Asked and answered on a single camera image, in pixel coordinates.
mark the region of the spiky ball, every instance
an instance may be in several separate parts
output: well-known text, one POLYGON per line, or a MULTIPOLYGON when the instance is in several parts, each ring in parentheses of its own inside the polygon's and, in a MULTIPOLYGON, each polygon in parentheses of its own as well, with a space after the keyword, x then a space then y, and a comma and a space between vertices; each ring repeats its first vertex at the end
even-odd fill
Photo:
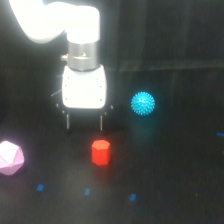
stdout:
POLYGON ((131 107, 136 114, 146 116, 154 110, 155 100, 149 93, 140 92, 132 98, 131 107))

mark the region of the pink geometric block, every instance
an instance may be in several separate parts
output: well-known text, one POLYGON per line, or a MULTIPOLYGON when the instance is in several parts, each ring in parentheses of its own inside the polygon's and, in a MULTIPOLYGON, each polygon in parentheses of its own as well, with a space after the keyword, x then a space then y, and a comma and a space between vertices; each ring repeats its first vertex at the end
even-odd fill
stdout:
POLYGON ((22 149, 11 142, 0 144, 0 173, 13 175, 24 164, 22 149))

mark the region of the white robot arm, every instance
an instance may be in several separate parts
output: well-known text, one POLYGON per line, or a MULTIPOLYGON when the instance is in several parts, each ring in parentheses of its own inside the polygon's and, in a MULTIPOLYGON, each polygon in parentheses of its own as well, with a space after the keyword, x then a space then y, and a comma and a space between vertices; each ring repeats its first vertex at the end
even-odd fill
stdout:
POLYGON ((99 64, 100 14, 90 6, 42 0, 9 0, 19 25, 33 42, 45 44, 63 32, 68 54, 63 73, 62 98, 68 108, 99 109, 106 102, 107 82, 99 64))

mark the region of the red block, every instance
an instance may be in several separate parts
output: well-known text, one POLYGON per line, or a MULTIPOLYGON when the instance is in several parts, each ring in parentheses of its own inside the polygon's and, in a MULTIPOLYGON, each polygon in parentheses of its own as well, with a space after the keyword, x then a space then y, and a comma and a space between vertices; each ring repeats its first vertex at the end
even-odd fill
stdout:
POLYGON ((110 143, 105 140, 92 144, 92 162, 96 165, 107 165, 110 161, 110 143))

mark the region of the black table surface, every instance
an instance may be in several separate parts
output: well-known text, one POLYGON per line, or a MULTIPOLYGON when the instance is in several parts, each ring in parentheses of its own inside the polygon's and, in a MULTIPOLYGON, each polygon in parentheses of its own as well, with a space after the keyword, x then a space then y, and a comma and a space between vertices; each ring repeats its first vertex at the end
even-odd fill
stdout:
POLYGON ((224 223, 222 113, 130 111, 123 128, 105 135, 78 116, 67 132, 49 102, 17 101, 8 111, 0 140, 20 145, 26 162, 0 175, 1 224, 224 223), (97 139, 111 143, 107 166, 91 161, 97 139))

